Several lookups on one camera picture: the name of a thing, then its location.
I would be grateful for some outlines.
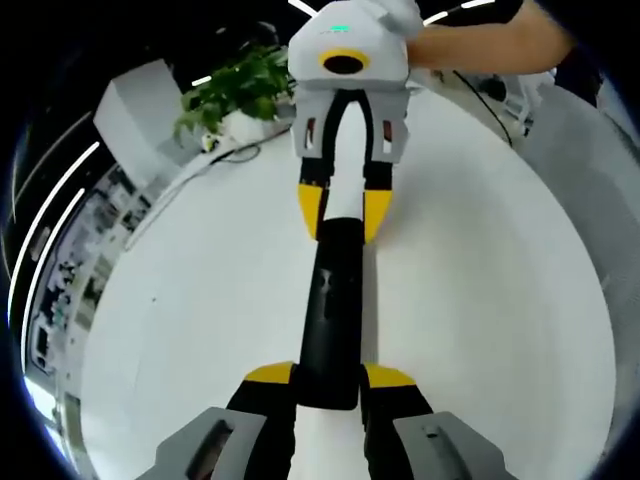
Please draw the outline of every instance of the white table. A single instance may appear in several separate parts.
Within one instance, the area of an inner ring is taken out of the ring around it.
[[[335,214],[359,205],[354,108],[338,139]],[[544,184],[460,108],[427,91],[407,121],[365,350],[496,443],[520,479],[583,478],[615,383],[586,250]],[[247,372],[298,358],[315,253],[298,175],[287,136],[253,162],[220,164],[120,257],[82,379],[83,434],[102,480],[141,474],[160,441],[226,405]],[[359,412],[299,409],[296,435],[290,478],[368,478]]]

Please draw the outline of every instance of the led strip light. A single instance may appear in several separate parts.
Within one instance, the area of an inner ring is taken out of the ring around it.
[[[426,27],[427,25],[431,25],[432,23],[437,22],[438,20],[442,20],[443,18],[446,18],[448,16],[448,12],[436,13],[435,15],[431,15],[429,18],[427,18],[424,22],[422,22],[422,24]]]
[[[29,248],[29,244],[31,243],[33,235],[35,234],[36,229],[38,228],[38,224],[42,220],[42,217],[44,216],[47,208],[49,208],[49,205],[51,204],[55,196],[58,194],[62,186],[67,182],[67,180],[69,180],[71,175],[73,175],[73,173],[80,167],[80,165],[82,165],[82,163],[89,157],[89,155],[91,155],[99,146],[100,146],[100,142],[95,142],[93,145],[87,148],[85,152],[82,155],[80,155],[80,157],[78,157],[78,159],[73,163],[73,165],[71,165],[69,170],[67,170],[64,173],[64,175],[62,175],[60,180],[58,180],[58,183],[56,183],[56,185],[53,187],[53,190],[51,190],[51,193],[46,198],[46,200],[40,207],[40,210],[38,210],[38,213],[33,219],[33,222],[31,223],[31,226],[29,227],[29,230],[27,231],[27,234],[24,237],[24,242],[20,247],[20,251],[18,252],[18,258],[16,259],[15,266],[13,267],[13,275],[11,275],[11,283],[9,285],[9,298],[7,302],[7,323],[11,322],[11,306],[13,303],[13,295],[16,289],[18,274],[20,273],[20,266],[24,261],[24,257],[27,253],[27,249]]]
[[[47,261],[47,257],[49,256],[49,252],[53,247],[53,244],[56,241],[56,238],[58,237],[60,230],[62,230],[62,227],[64,226],[65,222],[69,218],[69,215],[71,215],[71,212],[73,212],[73,209],[75,208],[77,203],[82,198],[82,195],[84,195],[84,192],[85,192],[84,188],[81,188],[80,190],[78,190],[78,193],[76,193],[75,197],[73,197],[73,200],[71,200],[71,203],[69,203],[69,205],[67,205],[67,208],[65,208],[64,212],[62,212],[62,215],[60,216],[58,223],[56,223],[55,227],[53,227],[53,230],[51,230],[51,234],[49,235],[49,238],[47,238],[47,243],[45,243],[44,248],[42,249],[42,253],[40,254],[40,258],[38,259],[38,263],[36,265],[36,269],[33,272],[33,277],[31,278],[31,285],[29,286],[29,292],[27,293],[27,302],[25,304],[24,313],[22,316],[22,336],[20,337],[20,357],[22,360],[23,372],[26,371],[26,365],[27,365],[27,331],[29,330],[29,317],[31,316],[31,302],[33,302],[33,295],[36,292],[36,287],[38,286],[38,280],[40,279],[40,274],[42,273],[44,264]]]
[[[304,3],[302,0],[289,0],[289,5],[296,7],[298,10],[306,13],[310,17],[315,17],[318,14],[318,12],[316,12],[313,8],[311,8],[309,5]]]
[[[207,75],[206,77],[199,78],[198,80],[194,80],[191,82],[192,87],[197,87],[198,85],[202,85],[203,83],[207,83],[211,80],[211,75]]]
[[[465,2],[462,5],[460,5],[462,8],[473,8],[473,7],[479,7],[481,5],[487,5],[489,3],[493,3],[496,0],[471,0],[470,2]]]

